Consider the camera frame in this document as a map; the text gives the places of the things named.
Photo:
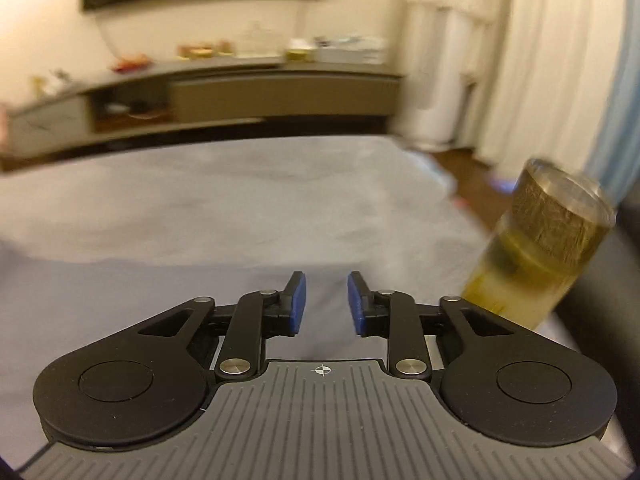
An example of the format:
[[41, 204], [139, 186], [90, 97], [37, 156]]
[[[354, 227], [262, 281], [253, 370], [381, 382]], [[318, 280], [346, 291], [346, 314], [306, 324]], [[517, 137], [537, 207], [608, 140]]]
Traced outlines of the grey garment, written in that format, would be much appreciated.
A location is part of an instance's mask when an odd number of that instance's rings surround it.
[[[460, 292], [480, 252], [454, 244], [416, 261], [401, 258], [388, 270], [378, 260], [296, 263], [307, 278], [298, 336], [268, 341], [271, 359], [305, 361], [378, 358], [380, 338], [356, 336], [346, 278], [359, 271], [369, 284], [408, 292], [424, 304]], [[26, 463], [46, 443], [32, 405], [38, 374], [59, 356], [152, 318], [186, 300], [209, 296], [233, 304], [247, 292], [281, 288], [289, 266], [190, 264], [170, 266], [128, 259], [70, 262], [35, 258], [1, 246], [1, 456]]]

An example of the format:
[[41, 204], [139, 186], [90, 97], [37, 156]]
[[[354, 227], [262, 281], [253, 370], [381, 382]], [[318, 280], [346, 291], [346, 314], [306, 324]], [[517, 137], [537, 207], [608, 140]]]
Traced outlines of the grey bed cover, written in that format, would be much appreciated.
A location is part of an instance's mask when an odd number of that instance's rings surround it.
[[459, 288], [485, 247], [426, 156], [382, 136], [177, 145], [1, 181], [1, 244], [62, 261], [361, 270]]

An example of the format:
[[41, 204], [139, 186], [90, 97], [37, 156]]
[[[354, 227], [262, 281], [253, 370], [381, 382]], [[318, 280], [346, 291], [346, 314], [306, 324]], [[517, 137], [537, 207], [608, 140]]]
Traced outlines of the yellow glass jar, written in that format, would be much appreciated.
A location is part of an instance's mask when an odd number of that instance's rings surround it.
[[615, 223], [616, 210], [597, 181], [548, 159], [529, 159], [462, 297], [533, 330]]

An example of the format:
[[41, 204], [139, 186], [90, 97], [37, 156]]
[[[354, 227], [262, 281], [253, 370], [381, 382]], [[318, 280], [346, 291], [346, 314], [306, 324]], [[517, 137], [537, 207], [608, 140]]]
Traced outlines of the long grey TV cabinet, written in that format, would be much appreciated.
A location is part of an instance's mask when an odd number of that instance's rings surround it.
[[10, 110], [6, 154], [30, 159], [225, 122], [396, 114], [401, 76], [384, 65], [209, 58], [88, 80]]

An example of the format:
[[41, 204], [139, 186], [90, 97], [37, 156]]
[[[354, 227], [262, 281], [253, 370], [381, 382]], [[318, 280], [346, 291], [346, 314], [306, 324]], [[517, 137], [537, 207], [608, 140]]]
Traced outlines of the clear storage box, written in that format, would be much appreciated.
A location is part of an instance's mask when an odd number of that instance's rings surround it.
[[384, 65], [388, 57], [387, 41], [380, 37], [316, 37], [314, 46], [314, 56], [320, 63]]

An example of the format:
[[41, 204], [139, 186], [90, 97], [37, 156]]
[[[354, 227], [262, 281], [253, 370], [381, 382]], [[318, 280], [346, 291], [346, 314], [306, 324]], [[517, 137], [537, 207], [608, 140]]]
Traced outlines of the blue curtain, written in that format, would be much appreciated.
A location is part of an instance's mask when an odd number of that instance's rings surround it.
[[639, 0], [625, 0], [615, 78], [587, 172], [616, 204], [639, 179]]

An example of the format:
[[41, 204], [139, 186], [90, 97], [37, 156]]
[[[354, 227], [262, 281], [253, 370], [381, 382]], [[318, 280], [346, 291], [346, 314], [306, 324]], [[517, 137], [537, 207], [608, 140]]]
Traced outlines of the white curtain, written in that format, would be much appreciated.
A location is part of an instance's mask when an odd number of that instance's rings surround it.
[[406, 0], [396, 130], [468, 148], [512, 180], [527, 159], [582, 169], [597, 145], [626, 0]]

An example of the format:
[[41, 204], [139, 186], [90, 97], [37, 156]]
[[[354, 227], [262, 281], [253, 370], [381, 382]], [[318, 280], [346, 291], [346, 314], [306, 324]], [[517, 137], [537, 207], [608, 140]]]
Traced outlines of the red fruit plate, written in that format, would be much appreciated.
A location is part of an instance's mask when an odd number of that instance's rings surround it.
[[121, 56], [111, 66], [111, 71], [115, 74], [128, 74], [135, 72], [136, 70], [145, 70], [152, 64], [152, 60], [145, 54]]

